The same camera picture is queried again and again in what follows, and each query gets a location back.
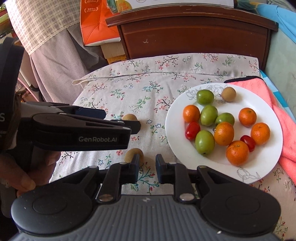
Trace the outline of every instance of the green fruit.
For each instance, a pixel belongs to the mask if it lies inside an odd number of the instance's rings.
[[[215,123],[218,117],[218,110],[215,106],[207,105],[202,109],[200,113],[200,123],[203,126],[210,126]]]
[[[202,130],[195,138],[195,148],[197,152],[203,156],[209,155],[213,152],[215,147],[215,139],[211,132]]]
[[[232,114],[230,113],[222,113],[221,115],[218,115],[216,121],[215,121],[215,125],[220,124],[221,122],[228,122],[232,125],[234,125],[234,117]]]
[[[208,105],[214,102],[214,94],[210,90],[199,90],[196,93],[196,100],[200,105]]]

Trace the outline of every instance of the orange paper bag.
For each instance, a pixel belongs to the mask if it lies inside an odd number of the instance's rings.
[[[106,18],[111,16],[106,0],[81,0],[80,27],[85,46],[120,41],[117,27],[107,27]]]

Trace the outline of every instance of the human hand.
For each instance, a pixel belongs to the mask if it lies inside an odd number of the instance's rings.
[[[0,178],[7,180],[9,185],[18,190],[18,197],[36,186],[47,184],[60,156],[60,152],[45,151],[44,162],[37,169],[25,173],[11,155],[3,153],[0,155]]]

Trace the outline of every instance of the orange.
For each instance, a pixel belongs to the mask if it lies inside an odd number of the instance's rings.
[[[228,146],[234,138],[234,129],[232,124],[228,122],[221,122],[216,126],[214,132],[214,139],[218,145]]]
[[[243,141],[233,141],[226,149],[226,158],[234,166],[245,164],[249,157],[249,148]]]
[[[256,123],[251,129],[251,137],[256,145],[264,145],[270,138],[269,126],[265,123]]]
[[[200,119],[200,110],[197,106],[195,105],[187,105],[184,110],[183,110],[183,118],[184,121],[187,123],[191,123],[191,122],[198,122],[198,120]]]
[[[239,122],[245,126],[250,127],[255,124],[257,115],[251,108],[243,108],[239,112]]]

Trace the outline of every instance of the metal screw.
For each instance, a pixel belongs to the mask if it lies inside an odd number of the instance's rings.
[[[191,193],[183,193],[179,196],[182,201],[191,201],[194,199],[194,195]]]
[[[101,202],[109,202],[113,200],[113,197],[110,194],[103,194],[101,196],[99,196],[99,200]]]

